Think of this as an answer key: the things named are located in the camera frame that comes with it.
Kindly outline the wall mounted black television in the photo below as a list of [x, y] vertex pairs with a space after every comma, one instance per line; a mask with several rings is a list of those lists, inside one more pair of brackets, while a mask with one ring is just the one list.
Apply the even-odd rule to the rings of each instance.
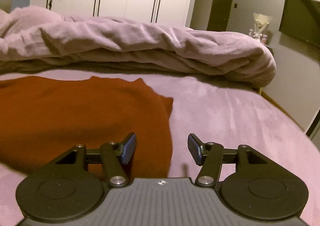
[[285, 0], [279, 31], [319, 48], [319, 1]]

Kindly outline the dark door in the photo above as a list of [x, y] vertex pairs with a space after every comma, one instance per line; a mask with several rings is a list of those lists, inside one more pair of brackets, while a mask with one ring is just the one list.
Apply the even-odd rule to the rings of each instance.
[[207, 31], [226, 31], [233, 0], [213, 0]]

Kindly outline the rust orange shirt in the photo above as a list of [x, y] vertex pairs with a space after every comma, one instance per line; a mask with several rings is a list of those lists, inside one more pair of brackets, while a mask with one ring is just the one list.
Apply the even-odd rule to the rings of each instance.
[[77, 144], [98, 148], [137, 137], [131, 177], [169, 173], [173, 99], [142, 79], [36, 76], [1, 81], [1, 162], [31, 173]]

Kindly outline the lilac bed sheet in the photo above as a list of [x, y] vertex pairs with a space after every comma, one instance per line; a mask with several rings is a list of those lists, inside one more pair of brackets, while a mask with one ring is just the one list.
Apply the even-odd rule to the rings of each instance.
[[173, 98], [170, 177], [195, 178], [200, 170], [187, 148], [191, 133], [229, 149], [246, 144], [305, 182], [309, 199], [302, 219], [319, 225], [319, 150], [295, 122], [262, 96], [217, 76], [112, 73], [110, 77], [141, 78], [156, 93]]

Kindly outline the white flower bouquet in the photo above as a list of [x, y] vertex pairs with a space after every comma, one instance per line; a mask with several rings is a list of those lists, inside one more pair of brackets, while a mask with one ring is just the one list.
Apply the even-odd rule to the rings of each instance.
[[249, 30], [248, 35], [253, 39], [265, 44], [268, 37], [268, 35], [266, 34], [266, 31], [272, 19], [273, 19], [272, 16], [257, 14], [254, 12], [253, 13], [254, 28]]

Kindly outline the lilac rumpled duvet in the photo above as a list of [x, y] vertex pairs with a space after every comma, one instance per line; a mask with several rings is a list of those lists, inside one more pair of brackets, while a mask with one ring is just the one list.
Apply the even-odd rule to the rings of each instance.
[[81, 63], [223, 76], [256, 88], [277, 69], [267, 47], [238, 32], [61, 15], [39, 6], [1, 12], [1, 73]]

